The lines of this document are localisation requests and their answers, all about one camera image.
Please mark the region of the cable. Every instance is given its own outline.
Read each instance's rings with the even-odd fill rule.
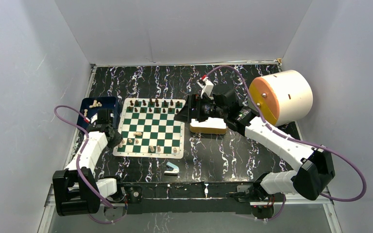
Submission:
[[[81,147],[81,149],[79,150],[79,152],[78,152],[78,155],[77,155],[77,157],[76,157],[76,170],[78,171],[78,174],[79,174],[79,176],[81,177],[81,179],[84,181],[84,183],[88,186],[88,188],[98,197],[98,198],[100,198],[101,199],[101,202],[104,204],[104,205],[106,205],[106,206],[108,206],[108,207],[110,207],[110,208],[113,208],[114,206],[106,199],[106,198],[104,198],[90,183],[89,183],[89,181],[86,179],[86,177],[84,176],[84,174],[82,173],[82,171],[81,171],[81,167],[79,166],[79,160],[80,160],[80,158],[81,158],[81,154],[82,154],[82,152],[84,151],[84,149],[85,149],[85,146],[86,146],[86,144],[88,143],[88,140],[89,140],[89,134],[88,134],[88,132],[84,129],[84,128],[82,128],[81,126],[79,126],[79,125],[77,125],[77,124],[75,124],[75,123],[73,123],[73,122],[71,122],[71,121],[69,121],[69,120],[66,120],[66,119],[64,119],[64,118],[62,118],[59,114],[58,114],[58,112],[57,112],[57,110],[58,110],[58,108],[68,108],[68,109],[71,109],[71,110],[73,110],[73,111],[75,111],[76,113],[78,113],[81,117],[83,117],[83,118],[85,118],[85,116],[81,113],[81,112],[79,112],[78,110],[76,110],[76,109],[74,109],[74,108],[72,108],[72,107],[69,107],[69,106],[67,106],[67,105],[58,105],[58,106],[56,106],[55,108],[54,108],[54,110],[53,110],[53,112],[55,113],[55,116],[57,117],[57,118],[59,118],[61,121],[63,121],[63,122],[65,122],[66,124],[68,124],[68,125],[71,125],[71,126],[73,126],[73,127],[75,127],[75,128],[78,128],[80,131],[82,131],[84,134],[85,134],[85,137],[86,137],[86,139],[84,140],[84,143],[82,144],[82,147]]]
[[[231,66],[218,66],[218,67],[213,68],[210,72],[208,72],[206,74],[206,76],[208,77],[212,72],[214,72],[215,70],[218,70],[220,68],[223,68],[223,67],[233,70],[241,78],[241,81],[244,84],[244,87],[245,87],[245,90],[246,90],[246,92],[248,94],[249,99],[251,100],[251,102],[254,105],[255,109],[259,112],[259,116],[261,117],[262,122],[264,122],[266,124],[267,128],[269,130],[271,130],[274,134],[276,134],[276,135],[278,135],[278,136],[280,136],[282,138],[287,138],[287,136],[285,136],[285,135],[283,135],[283,134],[281,134],[281,133],[273,130],[272,127],[271,127],[271,125],[265,120],[265,117],[262,114],[261,110],[255,104],[254,99],[252,98],[252,96],[250,94],[250,91],[248,89],[248,86],[247,86],[247,84],[246,84],[243,76],[241,75],[241,73],[238,70],[236,70],[235,68],[233,68]],[[312,147],[315,147],[315,148],[318,148],[318,149],[326,150],[326,151],[328,151],[328,152],[330,152],[330,153],[338,156],[340,159],[342,159],[346,163],[348,163],[358,173],[359,177],[361,178],[361,181],[362,181],[362,190],[361,190],[361,193],[358,196],[354,197],[354,198],[348,198],[348,199],[335,198],[335,197],[331,197],[331,196],[323,194],[323,193],[321,193],[321,196],[326,197],[326,198],[331,199],[331,200],[343,201],[343,202],[350,202],[350,201],[359,200],[359,199],[361,199],[365,195],[365,193],[367,192],[367,182],[365,180],[364,174],[362,174],[362,172],[358,169],[358,167],[355,164],[353,164],[349,159],[347,159],[343,155],[339,154],[335,150],[332,150],[332,149],[327,148],[327,147],[320,146],[320,145],[315,144],[315,143],[305,142],[305,141],[301,141],[301,140],[298,140],[298,139],[295,139],[295,138],[291,138],[291,137],[289,137],[288,140],[292,141],[292,142],[296,142],[296,143],[301,143],[301,144],[309,145],[309,146],[312,146]]]

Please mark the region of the green and white chessboard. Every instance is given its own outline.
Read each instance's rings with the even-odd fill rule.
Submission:
[[[138,101],[138,106],[135,106],[135,100]],[[167,106],[164,106],[164,100],[167,101]],[[152,105],[150,105],[149,99],[125,99],[118,127],[125,142],[122,144],[122,148],[119,146],[114,148],[113,155],[181,159],[184,156],[185,124],[175,121],[174,116],[176,109],[181,110],[185,100],[172,100],[172,106],[170,101],[158,99],[159,106],[156,107],[155,99],[153,99]],[[135,132],[142,132],[142,135],[135,136]],[[154,152],[151,152],[149,146],[153,146]]]

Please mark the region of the white square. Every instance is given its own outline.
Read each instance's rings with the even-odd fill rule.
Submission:
[[[146,139],[149,139],[151,137],[151,133],[150,132],[144,132],[142,134],[142,138],[146,138]]]
[[[128,130],[129,130],[129,125],[122,126],[122,131],[128,131]]]
[[[131,125],[137,125],[138,119],[131,119]]]
[[[125,113],[125,119],[131,119],[132,113]]]
[[[159,125],[167,125],[167,120],[159,120]]]
[[[157,125],[152,125],[151,126],[151,132],[158,132],[158,126]]]
[[[172,139],[174,139],[174,140],[179,140],[180,139],[180,133],[173,133],[172,134]]]
[[[126,145],[125,146],[125,152],[132,152],[134,150],[134,146],[133,145]]]
[[[172,139],[165,139],[164,146],[172,147]]]
[[[165,133],[158,133],[158,139],[165,139]]]
[[[149,146],[155,147],[157,143],[158,143],[157,139],[149,139]]]
[[[141,146],[141,153],[149,153],[149,146]]]
[[[143,125],[137,125],[136,126],[136,131],[137,132],[144,132],[144,126]]]

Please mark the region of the white cylinder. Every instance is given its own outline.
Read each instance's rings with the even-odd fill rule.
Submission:
[[[295,70],[254,79],[250,94],[265,119],[280,126],[305,117],[312,107],[312,91],[305,78]]]

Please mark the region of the green square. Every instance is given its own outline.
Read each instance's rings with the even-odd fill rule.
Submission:
[[[128,131],[121,132],[121,135],[122,135],[123,138],[127,138],[128,137]]]
[[[166,128],[167,127],[165,125],[160,125],[160,126],[158,126],[158,132],[159,133],[165,133]]]
[[[150,125],[144,125],[144,132],[150,132],[151,126]]]
[[[164,154],[171,154],[172,153],[172,147],[164,147]]]
[[[141,142],[141,145],[143,146],[149,146],[149,139],[144,138]]]
[[[179,140],[173,140],[172,141],[172,146],[173,147],[179,147]]]
[[[172,133],[166,133],[165,139],[173,139]]]
[[[174,126],[174,133],[180,133],[181,132],[181,126]]]
[[[129,126],[129,131],[136,132],[136,125],[130,125]]]
[[[132,152],[140,153],[141,152],[141,146],[134,146],[134,149],[132,150]]]
[[[122,145],[122,148],[118,147],[118,152],[125,152],[125,145]]]
[[[156,141],[156,144],[157,144],[158,146],[160,146],[160,147],[163,147],[164,144],[165,144],[165,140],[164,140],[164,139],[158,139],[158,140]]]
[[[158,139],[158,133],[157,132],[151,133],[151,136],[149,138],[150,139]]]

